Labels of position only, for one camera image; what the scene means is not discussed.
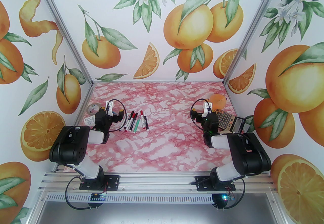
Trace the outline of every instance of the black marker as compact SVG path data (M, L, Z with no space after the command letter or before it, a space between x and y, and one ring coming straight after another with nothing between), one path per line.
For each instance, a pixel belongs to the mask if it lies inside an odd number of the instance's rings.
M134 113L134 111L132 111L131 114L129 115L128 120L127 120L127 123L126 123L125 126L124 126L124 129L127 128L129 122L131 121L131 118L132 118L132 116L133 116L133 113Z
M144 113L144 121L145 121L145 125L146 125L146 131L148 131L148 124L147 124L146 113Z
M134 120L133 120L133 122L132 122L132 125L131 125L131 128L129 129L129 131L132 131L133 126L134 126L134 124L135 124L135 120L136 120L136 118L137 118L137 113L135 114Z

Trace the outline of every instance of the marker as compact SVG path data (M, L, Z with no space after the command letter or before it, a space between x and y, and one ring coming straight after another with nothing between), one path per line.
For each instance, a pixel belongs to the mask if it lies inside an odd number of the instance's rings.
M132 111L131 114L129 115L129 118L128 118L128 120L127 120L127 123L126 123L125 126L124 126L124 129L127 129L128 124L129 124L129 122L131 121L131 118L132 118L132 116L133 116L133 113L134 113L134 111Z
M144 121L143 111L141 111L141 120L142 120L143 129L145 129L145 121Z
M132 122L131 128L129 128L129 131L132 131L136 118L137 118L137 113L135 114L134 120Z
M138 118L138 120L136 122L136 125L135 125L135 128L134 128L134 133L136 133L139 123L140 123L140 118Z
M132 123L133 123L133 121L134 121L134 117L135 117L135 114L133 113L133 115L132 115L132 118L131 118L130 122L129 122L129 123L127 124L127 129L125 130L125 132L129 131L129 128L130 128L131 124L132 124Z
M146 113L144 113L144 121L145 121L145 125L146 125L146 131L148 131L148 124L147 124Z

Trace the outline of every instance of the pink marble surface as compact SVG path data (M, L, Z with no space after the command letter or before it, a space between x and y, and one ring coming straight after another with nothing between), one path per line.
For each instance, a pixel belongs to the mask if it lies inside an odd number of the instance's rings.
M150 130L143 130L140 123L136 134L113 132L106 144L88 144L87 154L105 172L210 171L224 165L231 160L229 150L208 148L189 114L194 101L214 93L226 96L224 110L235 114L221 82L98 83L89 105L119 99L128 114L143 110ZM121 108L116 102L114 111ZM195 108L202 111L203 102Z

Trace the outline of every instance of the mounting plate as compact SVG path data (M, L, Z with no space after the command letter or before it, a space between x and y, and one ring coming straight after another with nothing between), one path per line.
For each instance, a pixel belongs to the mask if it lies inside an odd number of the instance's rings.
M228 191L228 188L230 188L231 191L236 191L235 185L233 181L226 181L226 182L219 182L215 184L215 187L212 185L209 176L207 175L197 175L195 176L196 183L195 184L197 187L198 192L215 192L215 191Z

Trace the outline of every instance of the orange ball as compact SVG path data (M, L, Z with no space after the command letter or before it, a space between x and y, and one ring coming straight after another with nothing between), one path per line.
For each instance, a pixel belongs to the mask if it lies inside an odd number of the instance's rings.
M226 105L226 97L221 94L213 94L210 96L209 102L213 103L212 110L223 109Z

